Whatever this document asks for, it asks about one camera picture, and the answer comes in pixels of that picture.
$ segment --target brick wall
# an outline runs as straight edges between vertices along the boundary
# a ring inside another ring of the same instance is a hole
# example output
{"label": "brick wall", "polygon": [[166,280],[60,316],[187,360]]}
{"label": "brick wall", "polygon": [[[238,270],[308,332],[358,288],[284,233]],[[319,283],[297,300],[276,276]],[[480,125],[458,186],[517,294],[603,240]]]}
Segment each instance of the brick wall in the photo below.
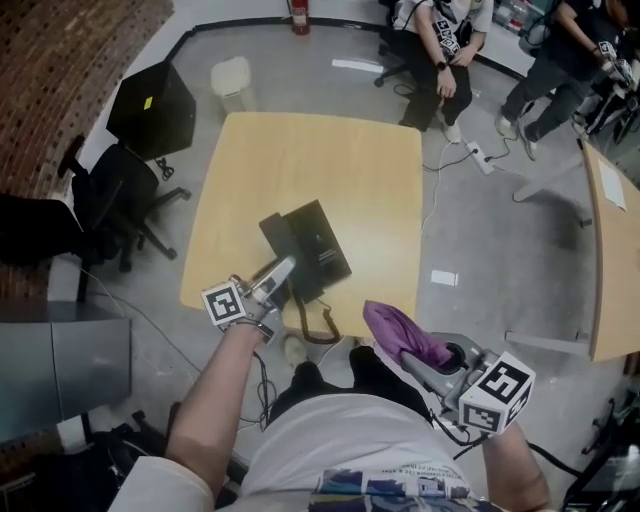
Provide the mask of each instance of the brick wall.
{"label": "brick wall", "polygon": [[[171,0],[0,1],[0,192],[66,188],[64,150],[171,11]],[[0,263],[0,299],[45,297],[48,268]]]}

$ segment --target purple cloth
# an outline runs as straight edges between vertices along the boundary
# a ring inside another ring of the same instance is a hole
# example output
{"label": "purple cloth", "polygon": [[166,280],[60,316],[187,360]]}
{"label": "purple cloth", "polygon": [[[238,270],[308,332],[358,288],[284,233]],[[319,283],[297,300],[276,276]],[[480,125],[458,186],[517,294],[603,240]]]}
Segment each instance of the purple cloth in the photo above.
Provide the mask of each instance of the purple cloth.
{"label": "purple cloth", "polygon": [[444,365],[452,357],[445,341],[424,332],[393,306],[368,300],[362,315],[378,344],[398,364],[401,352],[409,352],[432,368]]}

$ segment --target sneaker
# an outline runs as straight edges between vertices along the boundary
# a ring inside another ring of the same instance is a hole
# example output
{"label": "sneaker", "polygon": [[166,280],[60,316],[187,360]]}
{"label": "sneaker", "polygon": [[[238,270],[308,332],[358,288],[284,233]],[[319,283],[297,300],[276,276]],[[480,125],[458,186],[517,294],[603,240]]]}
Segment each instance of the sneaker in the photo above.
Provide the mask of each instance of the sneaker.
{"label": "sneaker", "polygon": [[440,110],[436,110],[436,118],[440,121],[442,131],[447,140],[452,144],[460,144],[460,142],[462,142],[462,134],[460,133],[458,121],[453,123],[453,126],[449,126],[444,119],[444,114]]}
{"label": "sneaker", "polygon": [[538,158],[538,143],[529,140],[524,128],[520,130],[520,136],[522,137],[522,142],[524,142],[524,149],[526,150],[527,155],[529,155],[529,158],[535,162],[536,158]]}
{"label": "sneaker", "polygon": [[284,357],[292,368],[297,368],[309,360],[304,343],[291,334],[284,340]]}
{"label": "sneaker", "polygon": [[496,130],[500,135],[509,139],[515,139],[517,136],[513,123],[502,114],[498,114],[498,117],[496,117]]}

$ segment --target cable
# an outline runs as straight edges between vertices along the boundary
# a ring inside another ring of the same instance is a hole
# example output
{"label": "cable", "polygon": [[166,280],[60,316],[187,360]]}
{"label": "cable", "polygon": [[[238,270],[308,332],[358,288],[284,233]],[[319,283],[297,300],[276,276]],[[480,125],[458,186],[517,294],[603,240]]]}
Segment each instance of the cable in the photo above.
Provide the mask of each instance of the cable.
{"label": "cable", "polygon": [[171,345],[173,347],[173,349],[180,354],[180,356],[182,356],[182,358],[189,364],[189,366],[191,366],[191,368],[193,368],[195,371],[197,371],[198,373],[201,373],[202,370],[200,370],[200,368],[198,368],[195,364],[193,364],[191,362],[191,360],[184,354],[184,352],[182,350],[180,350],[178,348],[178,346],[171,341],[171,339],[169,339],[169,336],[167,336],[164,331],[162,329],[160,329],[160,327],[158,327],[158,324],[156,324],[153,320],[151,320],[151,318],[149,318],[146,313],[144,311],[142,311],[140,308],[138,308],[137,306],[134,306],[133,304],[131,304],[131,302],[129,302],[126,299],[123,299],[122,297],[118,297],[117,295],[110,295],[110,294],[106,294],[106,293],[100,293],[100,292],[91,292],[87,295],[97,295],[97,296],[103,296],[103,297],[110,297],[112,300],[114,301],[120,301],[124,304],[126,304],[127,306],[129,306],[131,309],[133,309],[134,311],[137,311],[147,322],[149,322],[155,329],[156,331],[158,331],[160,333],[160,335],[166,340],[166,342]]}
{"label": "cable", "polygon": [[451,165],[455,165],[455,164],[459,164],[460,162],[464,162],[467,158],[469,158],[471,155],[475,155],[477,152],[478,152],[478,150],[474,149],[470,153],[467,153],[467,156],[465,156],[464,158],[461,158],[460,160],[456,160],[455,162],[449,162],[448,164],[445,164],[442,167],[439,167],[438,169],[432,169],[431,167],[427,167],[424,164],[422,164],[422,167],[424,167],[427,171],[430,171],[430,172],[439,172],[442,169],[446,169],[447,167],[449,167]]}
{"label": "cable", "polygon": [[[440,162],[438,163],[438,167],[442,166],[442,158],[444,157],[444,152],[447,150],[449,146],[451,146],[451,142],[449,142],[449,144],[447,144],[444,148],[442,148],[442,153],[440,153]],[[429,215],[427,215],[425,219],[422,221],[422,228],[420,229],[421,233],[424,231],[424,226],[427,224],[427,221],[431,218],[433,213],[436,211],[436,206],[438,205],[438,189],[440,188],[440,179],[441,179],[440,172],[438,172],[438,181],[436,182],[436,188],[433,192],[433,208],[431,208]]]}
{"label": "cable", "polygon": [[[469,446],[467,446],[464,450],[462,450],[461,452],[457,453],[454,457],[453,460],[457,460],[460,457],[462,457],[465,453],[470,452],[471,450],[473,450],[475,447],[481,445],[484,441],[486,441],[489,438],[488,434],[482,434],[478,439],[476,439],[473,443],[471,443]],[[582,473],[580,471],[578,471],[577,469],[573,469],[569,466],[567,466],[564,462],[562,462],[561,460],[559,460],[558,458],[554,457],[553,455],[551,455],[547,450],[545,450],[544,448],[540,448],[537,444],[533,444],[530,443],[529,441],[527,441],[527,445],[529,446],[529,448],[531,448],[532,451],[536,452],[539,455],[542,455],[542,457],[544,457],[547,461],[549,461],[552,465],[554,465],[555,467],[557,467],[558,469],[564,471],[565,473],[568,473],[569,475],[578,478]]]}
{"label": "cable", "polygon": [[551,455],[544,448],[540,448],[537,444],[530,443],[529,441],[527,441],[527,444],[529,445],[529,448],[531,448],[534,452],[538,453],[539,455],[542,455],[551,464],[553,464],[558,469],[561,469],[565,473],[568,473],[571,476],[574,476],[576,478],[578,478],[582,474],[582,472],[578,471],[577,469],[573,469],[573,468],[567,466],[564,462],[562,462],[561,460],[559,460],[556,457],[554,457],[553,455]]}
{"label": "cable", "polygon": [[169,181],[171,176],[173,176],[173,173],[175,172],[175,169],[167,164],[167,159],[164,158],[164,157],[156,158],[154,161],[155,161],[156,165],[158,167],[160,167],[160,170],[162,171],[162,181]]}
{"label": "cable", "polygon": [[[406,94],[403,94],[398,91],[398,87],[406,87],[409,90],[409,92]],[[416,90],[408,84],[396,84],[393,86],[393,92],[395,92],[398,96],[402,96],[403,98],[408,98],[409,95],[416,92]]]}
{"label": "cable", "polygon": [[[242,421],[248,421],[250,423],[252,423],[252,425],[248,425],[246,427],[243,427],[241,429],[238,430],[238,432],[240,432],[240,430],[245,430],[249,427],[253,427],[257,424],[260,425],[260,430],[262,432],[264,432],[264,430],[267,428],[267,420],[269,419],[269,411],[271,410],[271,407],[273,406],[273,404],[275,403],[276,399],[278,398],[278,390],[276,389],[275,384],[269,380],[269,377],[267,375],[267,365],[264,364],[264,361],[262,360],[262,358],[258,355],[257,352],[253,353],[253,357],[255,357],[258,360],[258,363],[260,363],[260,383],[258,384],[256,391],[258,393],[258,399],[260,400],[260,404],[262,405],[262,412],[260,413],[260,416],[257,420],[247,420],[245,418],[240,417],[240,419]],[[269,386],[271,386],[271,388],[273,389],[273,399],[269,400]]]}
{"label": "cable", "polygon": [[485,439],[486,439],[486,437],[488,437],[486,434],[483,434],[478,439],[476,439],[475,441],[461,441],[456,436],[454,436],[447,427],[444,426],[444,424],[438,419],[438,417],[435,414],[433,414],[433,411],[431,409],[429,409],[429,412],[431,413],[431,417],[433,418],[433,420],[438,424],[438,426],[442,429],[442,431],[445,433],[445,435],[449,439],[451,439],[454,443],[456,443],[458,446],[475,447],[475,446],[478,446],[479,442],[484,441],[484,439],[482,439],[483,436],[485,436]]}
{"label": "cable", "polygon": [[503,153],[502,155],[498,155],[498,156],[488,156],[484,159],[485,162],[489,163],[493,160],[500,160],[501,158],[504,158],[505,156],[509,156],[511,154],[511,148],[509,147],[509,145],[507,144],[507,141],[516,141],[520,138],[520,136],[518,134],[516,134],[515,138],[513,137],[502,137],[502,143],[504,144],[504,147],[507,148],[507,151],[505,153]]}
{"label": "cable", "polygon": [[[83,270],[83,272],[87,273],[87,275],[90,275],[91,277],[93,277],[94,279],[96,279],[98,282],[100,282],[100,284],[102,285],[102,287],[104,288],[104,290],[107,293],[100,293],[100,292],[91,292],[88,295],[97,295],[97,296],[102,296],[102,297],[109,297],[114,303],[116,303],[116,301],[120,301],[123,302],[124,304],[126,304],[127,306],[129,306],[131,309],[133,309],[134,311],[137,311],[140,315],[142,315],[142,317],[147,320],[147,322],[149,322],[161,335],[162,337],[167,341],[167,343],[169,343],[169,345],[171,345],[173,347],[173,349],[178,352],[178,354],[180,354],[180,356],[182,356],[182,358],[196,371],[198,372],[198,374],[202,373],[202,370],[200,370],[200,368],[198,368],[195,364],[193,364],[191,362],[191,360],[184,354],[184,352],[182,352],[182,350],[180,350],[175,343],[173,343],[171,341],[171,339],[164,333],[164,331],[158,326],[158,324],[156,324],[153,320],[151,320],[151,318],[149,318],[146,313],[144,313],[144,311],[142,311],[140,308],[138,308],[137,306],[131,304],[128,300],[123,299],[122,297],[118,297],[117,295],[112,295],[110,294],[106,287],[104,286],[104,284],[102,284],[102,282],[95,276],[89,274],[88,272],[86,272],[85,270]],[[262,405],[262,412],[260,413],[260,417],[257,420],[249,420],[243,417],[240,417],[241,421],[246,421],[248,423],[251,423],[251,425],[249,426],[254,426],[257,424],[260,424],[260,429],[262,431],[264,431],[264,429],[266,428],[266,421],[269,415],[269,410],[271,409],[271,405],[273,405],[273,402],[275,402],[276,398],[278,397],[278,391],[276,389],[275,384],[269,380],[268,376],[267,376],[267,369],[266,369],[266,365],[264,364],[264,361],[262,360],[262,358],[256,354],[255,352],[253,353],[253,356],[258,359],[258,362],[260,363],[260,377],[261,377],[261,381],[258,384],[257,387],[257,392],[258,392],[258,398],[260,399],[260,403]],[[269,400],[269,392],[268,392],[268,387],[271,386],[271,389],[273,389],[273,394],[274,397],[272,400]]]}
{"label": "cable", "polygon": [[316,365],[318,368],[323,363],[325,358],[329,355],[329,352],[331,352],[334,348],[336,348],[338,345],[340,345],[340,343],[342,343],[344,338],[346,338],[346,336],[343,337],[338,343],[335,343],[335,344],[331,345],[327,350],[325,350],[324,354],[322,354],[322,357],[320,358],[320,362]]}

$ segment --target gray floor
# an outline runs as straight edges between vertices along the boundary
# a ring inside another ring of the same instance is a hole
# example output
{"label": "gray floor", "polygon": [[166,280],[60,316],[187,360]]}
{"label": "gray floor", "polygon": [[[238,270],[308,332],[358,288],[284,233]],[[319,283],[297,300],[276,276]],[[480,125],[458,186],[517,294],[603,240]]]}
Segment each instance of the gray floor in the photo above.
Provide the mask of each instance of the gray floor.
{"label": "gray floor", "polygon": [[[393,85],[401,79],[377,89],[371,73],[331,65],[334,58],[375,62],[377,45],[376,35],[356,30],[314,27],[309,37],[296,38],[285,27],[249,27],[198,34],[175,58],[178,72],[196,98],[198,112],[193,145],[168,157],[176,173],[163,184],[167,189],[186,187],[194,193],[193,199],[172,204],[158,219],[158,230],[178,250],[178,259],[167,261],[147,244],[135,256],[131,274],[119,274],[116,262],[95,268],[94,273],[110,293],[131,301],[153,319],[196,367],[205,365],[219,334],[204,312],[183,307],[178,296],[198,196],[223,122],[211,94],[212,66],[245,55],[262,110],[396,123],[406,105],[393,92]],[[515,81],[476,63],[471,74],[477,95],[460,118],[463,135],[478,141],[487,155],[499,155],[504,146],[493,119]],[[437,167],[446,140],[438,130],[429,130],[423,140],[425,164]],[[516,204],[511,194],[525,183],[524,178],[557,172],[577,146],[568,126],[541,143],[541,157],[535,163],[527,158],[520,142],[509,144],[511,154],[496,162],[502,171],[485,177],[471,159],[442,171],[437,208],[424,229],[416,318],[427,330],[460,332],[497,351],[508,348],[534,368],[536,387],[521,424],[531,441],[581,467],[586,460],[580,449],[591,437],[591,420],[600,415],[606,399],[619,386],[622,361],[591,364],[577,356],[507,347],[501,340],[505,330],[565,339],[573,339],[578,330],[590,330],[593,232],[577,224],[588,215],[586,181],[576,172],[554,190]],[[444,163],[464,155],[464,147],[452,146]],[[425,217],[433,208],[436,183],[437,174],[425,172]],[[432,282],[432,270],[457,274],[457,286]],[[92,282],[92,290],[104,291],[97,282]],[[109,299],[95,300],[115,307]],[[135,319],[133,396],[122,406],[98,411],[94,420],[104,425],[142,408],[152,423],[163,427],[170,404],[184,396],[196,371],[135,311],[126,305],[122,309]],[[321,366],[327,379],[338,385],[352,381],[346,365],[348,349],[347,344],[336,348]],[[291,370],[282,360],[280,347],[264,347],[261,353],[269,377],[282,391]],[[260,412],[258,379],[258,369],[253,368],[243,406],[247,418]],[[238,455],[250,459],[259,440],[257,427],[240,432]],[[457,447],[449,448],[454,453]],[[460,462],[476,492],[486,493],[480,450]],[[571,479],[546,462],[542,467],[557,502]]]}

